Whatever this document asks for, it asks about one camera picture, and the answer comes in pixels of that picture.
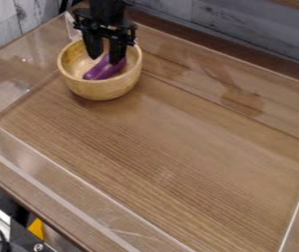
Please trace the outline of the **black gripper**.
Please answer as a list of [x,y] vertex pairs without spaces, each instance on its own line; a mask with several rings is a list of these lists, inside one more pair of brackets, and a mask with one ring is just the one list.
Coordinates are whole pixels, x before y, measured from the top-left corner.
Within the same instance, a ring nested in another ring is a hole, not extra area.
[[136,40],[136,24],[125,15],[129,0],[89,0],[88,8],[73,11],[73,28],[83,33],[88,55],[97,59],[104,52],[103,38],[109,39],[109,61],[113,65],[125,56],[127,45]]

